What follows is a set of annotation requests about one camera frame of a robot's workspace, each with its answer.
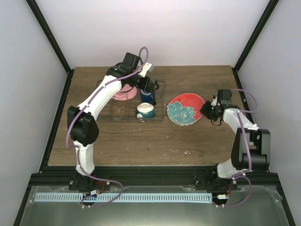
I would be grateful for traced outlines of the dark blue mug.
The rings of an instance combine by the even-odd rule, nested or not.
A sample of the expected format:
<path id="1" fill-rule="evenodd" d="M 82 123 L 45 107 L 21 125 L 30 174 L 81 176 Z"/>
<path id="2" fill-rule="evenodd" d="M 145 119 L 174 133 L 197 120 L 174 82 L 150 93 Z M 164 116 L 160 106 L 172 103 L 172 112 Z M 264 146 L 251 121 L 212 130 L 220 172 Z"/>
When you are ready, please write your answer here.
<path id="1" fill-rule="evenodd" d="M 155 92 L 147 92 L 145 90 L 140 90 L 140 99 L 142 103 L 149 103 L 151 105 L 156 105 Z"/>

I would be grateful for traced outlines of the pink plastic bear plate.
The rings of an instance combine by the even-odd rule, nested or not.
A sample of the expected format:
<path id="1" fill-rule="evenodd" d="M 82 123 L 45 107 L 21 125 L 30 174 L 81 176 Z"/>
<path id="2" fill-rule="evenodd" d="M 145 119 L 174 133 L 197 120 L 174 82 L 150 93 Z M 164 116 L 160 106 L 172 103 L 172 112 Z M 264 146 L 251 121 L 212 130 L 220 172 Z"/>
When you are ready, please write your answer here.
<path id="1" fill-rule="evenodd" d="M 112 99 L 117 101 L 128 101 L 133 99 L 137 94 L 137 88 L 126 84 L 119 92 L 117 92 Z"/>

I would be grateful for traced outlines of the cream upturned bowl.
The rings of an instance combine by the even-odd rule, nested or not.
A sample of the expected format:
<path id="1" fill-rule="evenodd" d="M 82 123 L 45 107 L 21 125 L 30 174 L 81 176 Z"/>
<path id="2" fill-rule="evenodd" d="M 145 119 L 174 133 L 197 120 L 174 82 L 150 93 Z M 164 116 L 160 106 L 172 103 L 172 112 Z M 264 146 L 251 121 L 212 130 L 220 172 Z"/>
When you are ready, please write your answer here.
<path id="1" fill-rule="evenodd" d="M 141 103 L 137 106 L 135 111 L 137 118 L 153 118 L 156 115 L 155 108 L 150 103 Z"/>

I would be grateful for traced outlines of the red plate with teal flower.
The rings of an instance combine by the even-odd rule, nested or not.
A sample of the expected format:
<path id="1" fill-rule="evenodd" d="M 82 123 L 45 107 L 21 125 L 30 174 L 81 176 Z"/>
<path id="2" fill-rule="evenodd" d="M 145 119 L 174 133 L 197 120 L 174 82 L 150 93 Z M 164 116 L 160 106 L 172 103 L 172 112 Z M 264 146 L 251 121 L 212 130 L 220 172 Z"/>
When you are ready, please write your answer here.
<path id="1" fill-rule="evenodd" d="M 202 114 L 205 101 L 194 93 L 183 93 L 173 98 L 166 107 L 168 118 L 174 122 L 197 122 Z"/>

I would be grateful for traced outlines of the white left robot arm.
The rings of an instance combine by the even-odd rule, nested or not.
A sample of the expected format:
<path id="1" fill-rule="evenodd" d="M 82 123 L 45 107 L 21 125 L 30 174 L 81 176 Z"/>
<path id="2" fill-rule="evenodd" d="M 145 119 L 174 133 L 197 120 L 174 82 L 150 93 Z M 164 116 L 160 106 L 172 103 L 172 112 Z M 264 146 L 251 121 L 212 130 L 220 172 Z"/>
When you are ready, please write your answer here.
<path id="1" fill-rule="evenodd" d="M 96 120 L 101 110 L 126 84 L 147 92 L 157 90 L 159 88 L 157 81 L 146 76 L 153 68 L 153 64 L 143 63 L 135 72 L 128 74 L 127 71 L 113 66 L 107 71 L 101 84 L 83 103 L 68 108 L 66 146 L 71 147 L 69 145 L 71 139 L 76 150 L 76 170 L 82 175 L 79 184 L 85 190 L 91 190 L 96 185 L 96 178 L 91 174 L 95 170 L 94 142 L 99 135 Z"/>

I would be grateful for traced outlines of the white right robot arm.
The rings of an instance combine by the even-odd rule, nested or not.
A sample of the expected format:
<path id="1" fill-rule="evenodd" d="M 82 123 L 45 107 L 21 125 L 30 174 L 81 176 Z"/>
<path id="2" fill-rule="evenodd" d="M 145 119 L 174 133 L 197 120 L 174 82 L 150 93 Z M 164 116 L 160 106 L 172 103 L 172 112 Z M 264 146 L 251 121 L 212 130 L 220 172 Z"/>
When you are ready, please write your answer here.
<path id="1" fill-rule="evenodd" d="M 250 122 L 237 105 L 214 105 L 206 101 L 200 112 L 212 122 L 219 119 L 228 124 L 235 133 L 230 159 L 218 164 L 217 173 L 209 177 L 213 189 L 221 189 L 226 179 L 234 179 L 252 171 L 268 170 L 271 134 L 267 129 Z"/>

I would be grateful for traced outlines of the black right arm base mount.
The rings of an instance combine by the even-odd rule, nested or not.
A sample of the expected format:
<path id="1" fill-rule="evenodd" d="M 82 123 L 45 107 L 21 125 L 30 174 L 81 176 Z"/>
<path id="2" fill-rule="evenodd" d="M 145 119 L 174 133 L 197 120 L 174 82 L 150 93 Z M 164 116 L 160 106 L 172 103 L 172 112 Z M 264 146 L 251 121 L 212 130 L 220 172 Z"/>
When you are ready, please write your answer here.
<path id="1" fill-rule="evenodd" d="M 197 190 L 226 191 L 235 187 L 230 179 L 222 179 L 214 170 L 194 171 L 194 184 Z"/>

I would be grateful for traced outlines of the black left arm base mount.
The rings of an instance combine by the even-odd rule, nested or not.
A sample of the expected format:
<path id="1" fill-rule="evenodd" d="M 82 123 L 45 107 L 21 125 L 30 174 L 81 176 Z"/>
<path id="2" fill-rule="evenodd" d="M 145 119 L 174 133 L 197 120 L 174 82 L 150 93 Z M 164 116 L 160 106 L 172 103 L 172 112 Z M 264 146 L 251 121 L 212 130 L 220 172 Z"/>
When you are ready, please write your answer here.
<path id="1" fill-rule="evenodd" d="M 71 177 L 69 189 L 80 192 L 91 192 L 93 190 L 100 190 L 101 192 L 108 191 L 110 185 L 106 182 L 98 181 L 81 174 L 75 174 Z"/>

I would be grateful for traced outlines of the black aluminium enclosure frame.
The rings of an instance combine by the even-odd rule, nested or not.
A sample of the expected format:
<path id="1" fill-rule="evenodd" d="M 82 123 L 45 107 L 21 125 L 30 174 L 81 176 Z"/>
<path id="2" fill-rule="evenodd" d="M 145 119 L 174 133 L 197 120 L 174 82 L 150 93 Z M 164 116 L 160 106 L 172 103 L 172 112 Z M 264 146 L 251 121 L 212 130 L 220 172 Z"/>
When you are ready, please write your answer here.
<path id="1" fill-rule="evenodd" d="M 55 114 L 54 122 L 48 137 L 47 145 L 43 154 L 43 158 L 40 164 L 39 172 L 31 175 L 30 181 L 26 188 L 21 206 L 16 216 L 14 225 L 21 225 L 24 219 L 24 213 L 26 204 L 29 201 L 30 189 L 33 186 L 65 186 L 71 176 L 75 175 L 75 169 L 67 166 L 54 166 L 48 165 L 51 149 L 54 144 L 55 135 L 58 130 L 59 121 L 63 113 L 63 105 L 66 102 L 67 94 L 71 86 L 71 80 L 73 78 L 74 70 L 70 68 L 69 64 L 61 48 L 59 47 L 50 27 L 47 24 L 38 4 L 34 0 L 27 1 L 32 13 L 36 17 L 40 27 L 42 28 L 45 36 L 47 37 L 50 45 L 55 51 L 58 59 L 60 60 L 64 70 L 67 72 L 67 78 L 63 87 L 63 92 L 58 104 L 58 108 Z M 239 70 L 250 53 L 252 47 L 261 34 L 268 19 L 272 15 L 274 9 L 278 4 L 277 0 L 270 0 L 261 15 L 255 29 L 253 30 L 246 46 L 244 47 L 235 67 L 232 68 L 232 73 L 236 82 L 236 86 L 242 89 L 242 84 L 239 78 Z M 138 185 L 138 186 L 158 186 L 158 185 L 191 185 L 195 182 L 196 188 L 203 188 L 197 181 L 197 176 L 201 179 L 207 179 L 210 175 L 213 175 L 213 170 L 216 166 L 112 166 L 112 167 L 96 167 L 97 173 L 104 173 L 107 176 L 119 176 L 126 185 Z M 277 192 L 282 197 L 281 206 L 284 208 L 285 218 L 288 224 L 295 225 L 291 210 L 289 208 L 285 193 L 283 191 L 281 182 L 277 173 L 251 173 L 251 182 L 253 185 L 275 185 Z"/>

